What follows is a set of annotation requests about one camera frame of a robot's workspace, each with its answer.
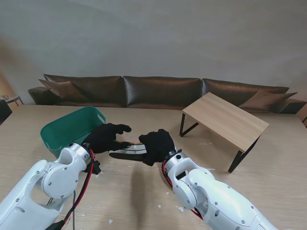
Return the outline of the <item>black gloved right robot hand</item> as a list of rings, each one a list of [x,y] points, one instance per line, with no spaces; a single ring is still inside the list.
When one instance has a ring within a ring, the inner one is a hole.
[[[164,129],[140,135],[139,141],[146,149],[141,161],[148,166],[153,166],[156,162],[163,162],[170,152],[176,151],[170,134]]]

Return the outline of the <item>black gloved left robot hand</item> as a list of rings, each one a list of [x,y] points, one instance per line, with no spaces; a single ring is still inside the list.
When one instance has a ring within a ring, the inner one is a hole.
[[[131,128],[124,124],[101,124],[98,125],[81,143],[93,153],[103,153],[106,151],[116,151],[127,149],[131,146],[129,142],[116,141],[116,135],[122,135],[124,132],[131,132]]]

